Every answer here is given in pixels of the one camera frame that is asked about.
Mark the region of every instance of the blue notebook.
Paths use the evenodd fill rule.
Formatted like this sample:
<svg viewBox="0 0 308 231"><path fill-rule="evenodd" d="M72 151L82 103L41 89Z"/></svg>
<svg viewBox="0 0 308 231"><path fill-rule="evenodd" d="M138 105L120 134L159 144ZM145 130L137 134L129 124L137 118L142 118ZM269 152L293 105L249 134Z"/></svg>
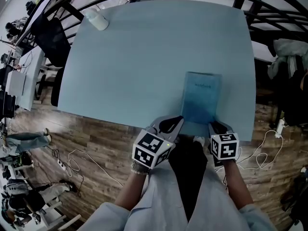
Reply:
<svg viewBox="0 0 308 231"><path fill-rule="evenodd" d="M181 115L185 121L208 124L215 120L221 75L187 72Z"/></svg>

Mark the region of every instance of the black shoe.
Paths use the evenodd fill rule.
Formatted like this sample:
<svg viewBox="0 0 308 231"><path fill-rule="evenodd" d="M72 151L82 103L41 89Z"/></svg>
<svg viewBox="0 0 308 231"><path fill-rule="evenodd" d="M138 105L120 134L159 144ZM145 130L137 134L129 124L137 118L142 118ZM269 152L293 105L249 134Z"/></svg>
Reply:
<svg viewBox="0 0 308 231"><path fill-rule="evenodd" d="M59 182L60 183L66 183L68 185L70 191L75 192L75 193L78 192L78 189L77 189L76 185L74 183L72 183L71 181L60 180Z"/></svg>

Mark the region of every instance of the white desk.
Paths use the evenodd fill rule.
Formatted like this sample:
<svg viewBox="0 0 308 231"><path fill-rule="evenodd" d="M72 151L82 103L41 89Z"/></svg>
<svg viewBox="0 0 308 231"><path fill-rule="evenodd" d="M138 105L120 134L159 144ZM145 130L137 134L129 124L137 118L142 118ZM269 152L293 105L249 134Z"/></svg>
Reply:
<svg viewBox="0 0 308 231"><path fill-rule="evenodd" d="M84 19L68 56L58 109L145 128L179 115L188 71L222 74L217 117L250 141L255 118L254 55L243 11L207 2L155 0ZM204 126L182 133L205 136Z"/></svg>
<svg viewBox="0 0 308 231"><path fill-rule="evenodd" d="M23 95L16 97L16 105L26 110L31 110L32 108L35 86L38 81L39 70L41 69L43 58L44 52L37 46L20 58L19 61L19 65L23 67L21 72L26 74L26 78Z"/></svg>

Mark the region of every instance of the black pants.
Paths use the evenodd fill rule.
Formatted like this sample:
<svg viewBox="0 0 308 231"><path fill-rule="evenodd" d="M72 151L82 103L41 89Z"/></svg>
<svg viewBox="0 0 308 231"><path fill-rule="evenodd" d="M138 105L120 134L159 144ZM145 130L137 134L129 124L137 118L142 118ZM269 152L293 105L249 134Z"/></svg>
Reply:
<svg viewBox="0 0 308 231"><path fill-rule="evenodd" d="M170 153L169 163L177 177L185 214L189 221L196 206L207 164L202 145L197 141L177 144Z"/></svg>

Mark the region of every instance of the white shoe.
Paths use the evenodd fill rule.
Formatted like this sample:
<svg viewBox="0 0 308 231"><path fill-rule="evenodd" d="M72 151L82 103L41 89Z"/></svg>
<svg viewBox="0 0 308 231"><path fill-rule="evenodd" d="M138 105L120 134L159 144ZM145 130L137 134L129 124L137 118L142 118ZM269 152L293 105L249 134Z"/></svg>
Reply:
<svg viewBox="0 0 308 231"><path fill-rule="evenodd" d="M195 136L193 139L193 142L198 141L202 147L204 147L205 144L205 138L204 137L199 137L199 136Z"/></svg>
<svg viewBox="0 0 308 231"><path fill-rule="evenodd" d="M50 135L47 136L47 139L48 139L49 143L51 143L51 136Z"/></svg>

